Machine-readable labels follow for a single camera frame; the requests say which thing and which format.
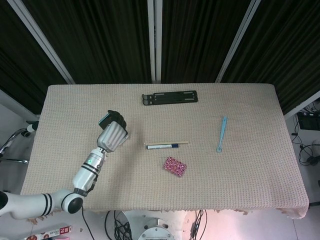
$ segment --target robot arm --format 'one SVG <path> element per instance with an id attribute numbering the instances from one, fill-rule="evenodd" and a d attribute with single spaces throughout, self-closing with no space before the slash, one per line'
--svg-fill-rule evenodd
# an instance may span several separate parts
<path id="1" fill-rule="evenodd" d="M 27 219 L 46 216 L 54 209 L 63 209 L 74 214 L 80 210 L 83 199 L 92 191 L 104 164 L 106 153 L 111 153 L 128 138 L 126 122 L 116 111 L 108 114 L 99 122 L 103 132 L 80 170 L 73 178 L 74 190 L 60 189 L 54 193 L 37 195 L 16 195 L 0 191 L 0 216 L 11 213 L 14 219 Z"/>

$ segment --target floor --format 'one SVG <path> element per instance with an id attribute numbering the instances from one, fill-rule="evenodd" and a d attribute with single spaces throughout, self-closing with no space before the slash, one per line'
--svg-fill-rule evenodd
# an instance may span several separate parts
<path id="1" fill-rule="evenodd" d="M 243 215 L 241 212 L 224 210 L 219 213 L 208 210 L 207 226 L 203 240 L 319 240 L 320 206 L 309 209 L 303 219 L 292 220 L 274 209 L 264 209 Z M 104 230 L 105 213 L 84 211 L 84 216 L 96 240 L 107 239 Z M 107 222 L 108 232 L 113 238 L 113 219 Z M 190 229 L 195 212 L 186 215 L 182 225 L 182 239 L 190 238 Z M 203 232 L 205 219 L 201 221 L 199 233 Z M 26 220 L 14 220 L 9 215 L 0 217 L 0 234 L 10 240 L 18 240 L 31 234 L 71 225 L 72 233 L 65 237 L 71 240 L 91 239 L 81 213 L 74 215 L 56 212 L 37 224 Z"/>

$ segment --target pen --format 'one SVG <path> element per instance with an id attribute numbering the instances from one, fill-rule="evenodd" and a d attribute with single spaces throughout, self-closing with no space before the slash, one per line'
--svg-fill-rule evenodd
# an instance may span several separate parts
<path id="1" fill-rule="evenodd" d="M 177 143 L 174 144 L 160 144 L 160 145 L 148 145 L 146 149 L 176 149 L 179 145 Z"/>

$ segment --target pink sponge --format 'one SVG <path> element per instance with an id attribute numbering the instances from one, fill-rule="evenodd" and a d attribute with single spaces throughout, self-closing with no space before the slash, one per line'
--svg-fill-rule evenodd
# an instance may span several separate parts
<path id="1" fill-rule="evenodd" d="M 186 169 L 187 169 L 187 165 L 174 159 L 173 157 L 169 156 L 164 165 L 163 165 L 164 169 L 166 169 L 167 171 L 169 171 L 170 173 L 178 176 L 178 177 L 182 177 L 182 175 L 185 173 Z"/>

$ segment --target table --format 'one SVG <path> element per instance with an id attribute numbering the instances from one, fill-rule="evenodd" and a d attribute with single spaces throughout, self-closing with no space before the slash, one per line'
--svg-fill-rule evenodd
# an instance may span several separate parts
<path id="1" fill-rule="evenodd" d="M 196 90 L 197 103 L 144 106 L 142 94 Z M 21 194 L 73 189 L 96 148 L 107 110 L 120 112 L 130 138 L 109 153 L 92 211 L 280 209 L 305 216 L 309 200 L 275 89 L 257 83 L 53 85 L 48 88 Z M 217 153 L 223 116 L 223 150 Z M 188 140 L 179 148 L 145 143 Z M 183 177 L 163 169 L 168 156 Z"/>

